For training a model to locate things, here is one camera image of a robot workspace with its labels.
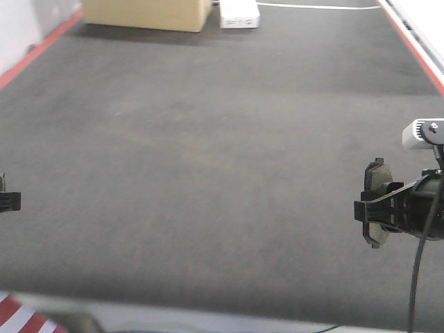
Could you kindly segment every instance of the floor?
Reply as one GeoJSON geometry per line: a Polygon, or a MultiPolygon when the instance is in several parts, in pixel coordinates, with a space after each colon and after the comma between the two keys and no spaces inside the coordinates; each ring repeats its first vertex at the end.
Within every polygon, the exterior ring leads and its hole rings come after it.
{"type": "MultiPolygon", "coordinates": [[[[79,23],[1,92],[1,169],[22,192],[1,288],[405,328],[417,240],[372,250],[352,204],[377,156],[397,180],[434,167],[401,132],[442,97],[382,9],[263,7],[251,31],[217,12],[199,34],[79,23]]],[[[444,326],[441,247],[422,330],[444,326]]]]}

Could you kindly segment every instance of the black wire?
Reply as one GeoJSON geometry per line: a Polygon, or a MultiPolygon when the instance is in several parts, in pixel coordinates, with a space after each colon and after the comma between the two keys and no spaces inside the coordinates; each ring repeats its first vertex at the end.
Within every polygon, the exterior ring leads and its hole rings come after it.
{"type": "MultiPolygon", "coordinates": [[[[444,166],[444,154],[443,146],[438,146],[434,148],[436,159],[441,166],[444,166]]],[[[433,219],[436,215],[436,210],[438,209],[438,204],[443,197],[444,190],[444,177],[438,183],[438,189],[436,190],[435,197],[433,198],[432,206],[430,206],[429,214],[427,215],[427,220],[425,220],[424,230],[422,231],[421,238],[419,240],[418,249],[415,255],[415,264],[413,265],[413,273],[411,274],[411,287],[410,287],[410,299],[409,299],[409,323],[407,326],[407,333],[413,333],[415,326],[415,302],[416,302],[416,289],[418,286],[418,274],[421,264],[422,252],[424,251],[425,242],[427,240],[427,235],[429,234],[430,227],[432,226],[433,219]]]]}
{"type": "Polygon", "coordinates": [[[333,326],[333,327],[327,328],[327,329],[322,330],[322,331],[319,331],[319,332],[314,332],[314,333],[325,333],[325,332],[330,332],[330,331],[332,331],[332,330],[335,330],[336,328],[340,328],[341,326],[342,326],[342,325],[336,325],[336,326],[333,326]]]}

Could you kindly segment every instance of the camera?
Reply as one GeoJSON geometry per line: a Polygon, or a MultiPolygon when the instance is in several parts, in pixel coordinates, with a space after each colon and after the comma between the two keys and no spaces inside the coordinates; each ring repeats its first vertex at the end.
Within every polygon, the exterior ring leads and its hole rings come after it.
{"type": "MultiPolygon", "coordinates": [[[[364,175],[361,200],[355,201],[355,220],[363,223],[364,239],[379,248],[391,233],[407,233],[421,237],[432,201],[439,191],[444,170],[444,118],[416,119],[402,133],[407,149],[433,149],[438,169],[423,170],[415,182],[394,182],[383,158],[371,162],[364,175]]],[[[444,200],[439,198],[428,240],[444,239],[444,200]]]]}

